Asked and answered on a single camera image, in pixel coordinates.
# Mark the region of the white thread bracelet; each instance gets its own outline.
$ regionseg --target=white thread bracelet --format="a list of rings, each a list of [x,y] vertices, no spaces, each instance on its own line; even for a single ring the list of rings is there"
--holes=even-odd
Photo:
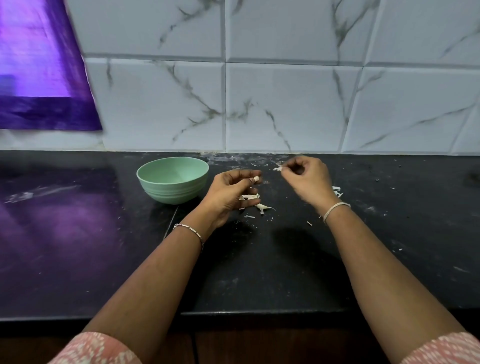
[[[185,224],[175,224],[175,225],[173,225],[172,231],[174,231],[174,229],[175,229],[177,226],[183,226],[184,228],[187,228],[188,230],[191,230],[191,231],[193,231],[195,234],[197,234],[198,238],[200,239],[200,242],[202,243],[202,249],[201,249],[200,252],[202,252],[202,251],[204,250],[204,240],[202,239],[202,237],[200,236],[200,234],[197,233],[197,230],[195,230],[194,228],[191,228],[190,226],[185,225]]]
[[[325,225],[327,224],[327,223],[326,223],[326,220],[327,220],[328,214],[330,214],[330,212],[332,212],[332,210],[333,210],[335,207],[340,206],[340,205],[347,205],[347,206],[350,207],[350,208],[352,207],[352,206],[350,206],[349,204],[347,204],[346,202],[339,202],[338,204],[333,205],[333,206],[325,213],[325,215],[324,215],[324,224],[325,224]]]

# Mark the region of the green bowl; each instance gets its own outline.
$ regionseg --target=green bowl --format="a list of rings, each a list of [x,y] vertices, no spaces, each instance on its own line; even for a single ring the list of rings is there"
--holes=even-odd
[[[197,158],[153,160],[137,170],[145,192],[159,202],[178,205],[196,197],[205,186],[208,164]]]

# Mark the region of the patterned sleeve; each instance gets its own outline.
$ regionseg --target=patterned sleeve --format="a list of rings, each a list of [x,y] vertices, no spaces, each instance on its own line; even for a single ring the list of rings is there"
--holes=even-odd
[[[49,364],[142,364],[117,339],[98,332],[75,336]]]
[[[480,341],[466,332],[441,336],[414,350],[401,364],[479,364]]]

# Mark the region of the marble tile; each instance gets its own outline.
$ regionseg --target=marble tile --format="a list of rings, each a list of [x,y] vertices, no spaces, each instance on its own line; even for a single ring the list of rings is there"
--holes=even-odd
[[[227,64],[227,150],[336,153],[359,71]]]
[[[227,0],[227,60],[360,64],[379,3]]]
[[[102,132],[0,129],[0,149],[105,150]]]
[[[480,1],[384,1],[371,62],[480,65]]]
[[[222,63],[85,61],[106,149],[224,149]]]
[[[221,60],[224,0],[68,0],[84,53]]]
[[[460,132],[453,146],[452,153],[480,155],[480,104],[476,105]]]
[[[365,67],[342,152],[447,153],[480,92],[480,71]]]

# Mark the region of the granite countertop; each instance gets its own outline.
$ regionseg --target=granite countertop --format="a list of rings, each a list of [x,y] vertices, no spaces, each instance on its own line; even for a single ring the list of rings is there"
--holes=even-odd
[[[179,327],[362,320],[332,235],[273,171],[288,155],[0,151],[0,323],[42,332],[93,317],[200,201],[163,205],[141,189],[138,167],[177,155],[209,163],[201,196],[217,173],[261,169],[263,203],[276,209],[235,212],[212,235]],[[480,157],[319,157],[342,199],[443,304],[478,312]]]

